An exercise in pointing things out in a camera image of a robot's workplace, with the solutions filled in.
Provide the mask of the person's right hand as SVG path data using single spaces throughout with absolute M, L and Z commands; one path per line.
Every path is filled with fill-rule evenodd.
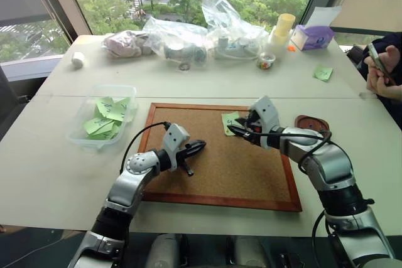
M 397 47 L 389 45 L 386 47 L 385 52 L 379 54 L 379 59 L 387 72 L 392 73 L 401 59 L 401 54 Z

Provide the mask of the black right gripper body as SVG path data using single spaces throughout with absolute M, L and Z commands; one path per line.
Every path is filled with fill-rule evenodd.
M 250 110 L 246 117 L 246 128 L 251 132 L 251 137 L 254 139 L 254 143 L 260 143 L 260 136 L 257 133 L 262 133 L 261 119 L 255 110 Z

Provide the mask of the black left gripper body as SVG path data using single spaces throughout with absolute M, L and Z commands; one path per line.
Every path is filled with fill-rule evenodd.
M 184 170 L 189 177 L 194 175 L 194 172 L 189 167 L 186 162 L 186 159 L 193 156 L 194 154 L 194 144 L 188 143 L 184 148 L 181 148 L 177 153 L 177 164 L 178 167 Z

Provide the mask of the person's left hand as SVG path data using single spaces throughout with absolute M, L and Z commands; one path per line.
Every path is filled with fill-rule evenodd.
M 368 68 L 366 87 L 371 92 L 383 97 L 391 97 L 392 89 L 386 86 L 383 72 L 375 67 Z

